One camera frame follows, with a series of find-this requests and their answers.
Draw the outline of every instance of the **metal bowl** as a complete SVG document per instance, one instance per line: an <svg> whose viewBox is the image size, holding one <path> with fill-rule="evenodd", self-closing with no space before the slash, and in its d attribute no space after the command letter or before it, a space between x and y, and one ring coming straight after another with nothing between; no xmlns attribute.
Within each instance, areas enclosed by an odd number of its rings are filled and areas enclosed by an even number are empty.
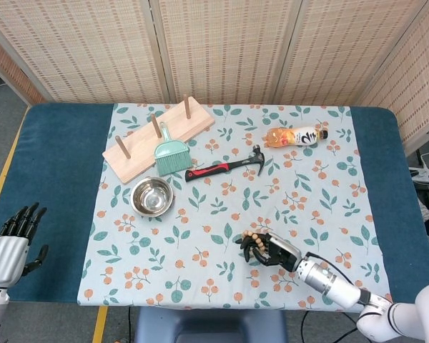
<svg viewBox="0 0 429 343"><path fill-rule="evenodd" d="M132 190L132 207L143 217L158 217L173 201L171 186L159 177L147 177Z"/></svg>

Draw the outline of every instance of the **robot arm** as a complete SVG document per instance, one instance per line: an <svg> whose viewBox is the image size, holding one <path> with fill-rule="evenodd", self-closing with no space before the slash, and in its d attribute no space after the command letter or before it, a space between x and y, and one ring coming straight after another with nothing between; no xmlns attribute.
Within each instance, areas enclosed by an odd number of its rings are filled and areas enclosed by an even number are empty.
<svg viewBox="0 0 429 343"><path fill-rule="evenodd" d="M9 303L7 289L41 266L48 252L48 246L42 246L39 256L25 264L36 228L46 212L44 207L33 216L37 207L38 203L35 203L22 208L5 222L0 231L0 322Z"/></svg>
<svg viewBox="0 0 429 343"><path fill-rule="evenodd" d="M303 282L343 308L363 305L357 328L369 339L385 342L407 336L426 339L429 343L429 286L418 294L416 304L392 304L383 297L359 289L309 259L317 255L307 253L302 257L298 248L276 234L245 231L237 243L244 250L247 262L252 252L266 266L279 264L289 272L296 272Z"/></svg>

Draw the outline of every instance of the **plastic bottle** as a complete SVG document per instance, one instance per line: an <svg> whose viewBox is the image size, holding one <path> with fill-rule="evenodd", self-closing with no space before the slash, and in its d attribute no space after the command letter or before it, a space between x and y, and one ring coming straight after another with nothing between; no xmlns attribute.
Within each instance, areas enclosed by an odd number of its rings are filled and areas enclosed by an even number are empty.
<svg viewBox="0 0 429 343"><path fill-rule="evenodd" d="M287 145L312 145L321 139L326 139L327 135L327 130L319 130L311 126L296 129L277 127L267 132L265 144L272 148Z"/></svg>

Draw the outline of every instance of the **woven screen panel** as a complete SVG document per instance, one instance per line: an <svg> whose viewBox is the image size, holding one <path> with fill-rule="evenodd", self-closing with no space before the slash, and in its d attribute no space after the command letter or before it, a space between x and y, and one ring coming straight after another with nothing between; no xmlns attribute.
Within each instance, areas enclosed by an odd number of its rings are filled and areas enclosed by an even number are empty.
<svg viewBox="0 0 429 343"><path fill-rule="evenodd" d="M309 0L275 102L349 105L422 5L419 0Z"/></svg>
<svg viewBox="0 0 429 343"><path fill-rule="evenodd" d="M9 80L16 90L28 101L29 104L39 104L46 100L36 90L26 74L14 63L11 57L0 45L0 72Z"/></svg>
<svg viewBox="0 0 429 343"><path fill-rule="evenodd" d="M177 100L188 93L204 104L264 103L282 67L278 54L289 44L283 37L292 4L159 1Z"/></svg>
<svg viewBox="0 0 429 343"><path fill-rule="evenodd" d="M138 1L0 0L0 31L56 101L163 102Z"/></svg>
<svg viewBox="0 0 429 343"><path fill-rule="evenodd" d="M404 143L425 133L429 123L429 9L404 37L362 105L393 111Z"/></svg>

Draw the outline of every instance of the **wooden board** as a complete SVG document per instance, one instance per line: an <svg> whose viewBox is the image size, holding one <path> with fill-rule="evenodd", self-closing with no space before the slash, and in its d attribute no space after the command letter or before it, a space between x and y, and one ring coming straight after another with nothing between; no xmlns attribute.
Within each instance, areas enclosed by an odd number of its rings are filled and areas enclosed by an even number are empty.
<svg viewBox="0 0 429 343"><path fill-rule="evenodd" d="M157 118L157 123L163 121L167 124L172 139L189 141L215 123L215 119L191 96L189 108L191 119L186 118L183 101ZM125 157L117 144L104 151L103 157L121 182L126 184L154 164L154 150L163 138L157 138L150 122L122 141L131 159Z"/></svg>

